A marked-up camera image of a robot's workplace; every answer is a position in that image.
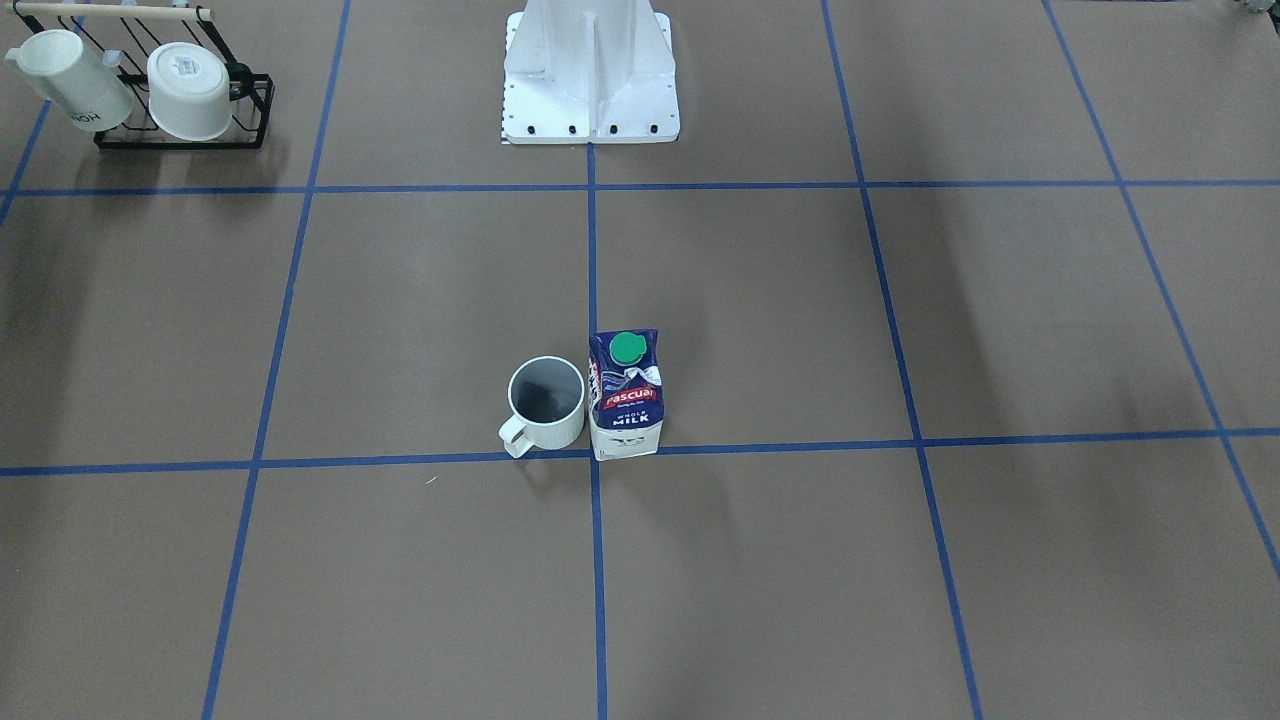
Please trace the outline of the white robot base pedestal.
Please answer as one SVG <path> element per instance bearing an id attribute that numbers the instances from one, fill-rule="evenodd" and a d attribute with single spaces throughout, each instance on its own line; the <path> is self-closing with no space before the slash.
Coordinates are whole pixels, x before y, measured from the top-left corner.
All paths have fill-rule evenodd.
<path id="1" fill-rule="evenodd" d="M 512 145 L 680 137 L 671 19 L 649 1 L 529 1 L 506 19 L 500 138 Z"/>

